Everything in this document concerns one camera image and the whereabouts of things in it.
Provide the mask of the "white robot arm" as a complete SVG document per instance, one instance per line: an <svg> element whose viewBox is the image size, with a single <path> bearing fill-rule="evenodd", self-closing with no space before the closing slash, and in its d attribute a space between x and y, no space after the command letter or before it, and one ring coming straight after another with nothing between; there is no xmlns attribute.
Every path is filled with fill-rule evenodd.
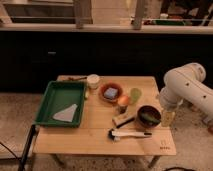
<svg viewBox="0 0 213 171"><path fill-rule="evenodd" d="M168 127L183 100L187 100L206 114L203 123L213 124L213 89L203 84L206 70L199 63L173 68L164 75L165 86L158 95L162 107L161 125Z"/></svg>

